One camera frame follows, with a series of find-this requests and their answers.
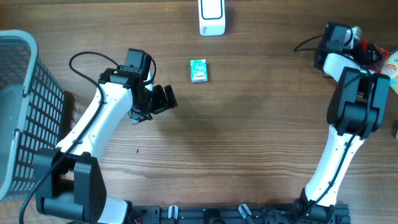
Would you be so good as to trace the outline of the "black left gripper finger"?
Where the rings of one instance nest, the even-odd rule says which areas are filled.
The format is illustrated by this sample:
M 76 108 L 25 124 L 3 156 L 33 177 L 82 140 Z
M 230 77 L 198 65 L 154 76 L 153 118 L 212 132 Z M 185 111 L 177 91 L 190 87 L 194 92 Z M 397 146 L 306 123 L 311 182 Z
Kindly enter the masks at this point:
M 177 99 L 175 97 L 174 91 L 171 85 L 167 85 L 164 87 L 165 93 L 165 108 L 171 109 L 178 106 Z
M 150 112 L 153 114 L 159 114 L 169 109 L 169 101 L 167 98 L 167 92 L 170 86 L 156 85 L 152 89 L 152 99 L 150 103 Z

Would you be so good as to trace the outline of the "red snack bag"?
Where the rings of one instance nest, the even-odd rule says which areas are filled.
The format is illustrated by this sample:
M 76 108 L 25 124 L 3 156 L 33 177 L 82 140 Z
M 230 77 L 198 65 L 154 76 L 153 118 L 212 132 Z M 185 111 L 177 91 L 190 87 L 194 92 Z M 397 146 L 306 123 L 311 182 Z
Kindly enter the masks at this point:
M 374 45 L 367 39 L 361 41 L 361 64 L 368 70 L 379 73 L 385 59 L 389 56 L 390 51 Z

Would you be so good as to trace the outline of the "beige wet wipes pack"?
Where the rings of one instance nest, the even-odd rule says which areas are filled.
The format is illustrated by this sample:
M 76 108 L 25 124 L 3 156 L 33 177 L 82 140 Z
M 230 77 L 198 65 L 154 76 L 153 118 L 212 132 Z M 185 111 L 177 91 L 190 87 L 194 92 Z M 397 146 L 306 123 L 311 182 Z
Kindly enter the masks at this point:
M 382 65 L 381 73 L 388 75 L 390 78 L 390 87 L 398 94 L 398 51 L 395 49 L 385 59 Z

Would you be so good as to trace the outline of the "teal tissue pack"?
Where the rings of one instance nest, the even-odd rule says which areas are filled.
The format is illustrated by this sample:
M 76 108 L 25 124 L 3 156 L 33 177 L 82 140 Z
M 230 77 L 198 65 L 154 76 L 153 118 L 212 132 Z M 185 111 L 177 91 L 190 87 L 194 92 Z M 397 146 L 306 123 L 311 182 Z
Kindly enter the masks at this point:
M 208 72 L 206 67 L 206 60 L 191 60 L 190 71 L 192 83 L 200 83 L 208 81 Z

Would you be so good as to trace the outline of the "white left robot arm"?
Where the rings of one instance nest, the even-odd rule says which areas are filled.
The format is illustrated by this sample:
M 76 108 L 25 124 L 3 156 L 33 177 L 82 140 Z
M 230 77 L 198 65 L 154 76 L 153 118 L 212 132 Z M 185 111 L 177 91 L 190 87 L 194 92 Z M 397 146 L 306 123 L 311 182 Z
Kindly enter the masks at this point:
M 42 148 L 34 158 L 35 187 L 28 197 L 40 214 L 72 223 L 141 223 L 130 201 L 107 194 L 99 161 L 124 115 L 139 124 L 177 106 L 171 86 L 153 85 L 155 74 L 155 60 L 137 49 L 100 74 L 75 127 L 55 149 Z

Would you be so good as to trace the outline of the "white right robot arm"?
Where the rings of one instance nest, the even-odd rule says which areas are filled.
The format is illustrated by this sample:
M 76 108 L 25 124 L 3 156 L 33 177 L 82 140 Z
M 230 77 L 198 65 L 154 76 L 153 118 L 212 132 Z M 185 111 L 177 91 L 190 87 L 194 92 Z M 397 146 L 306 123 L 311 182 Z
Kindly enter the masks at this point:
M 318 167 L 295 201 L 292 223 L 337 219 L 337 194 L 357 150 L 384 118 L 390 78 L 381 72 L 392 55 L 359 27 L 328 22 L 314 52 L 314 67 L 337 82 L 326 120 L 328 140 Z

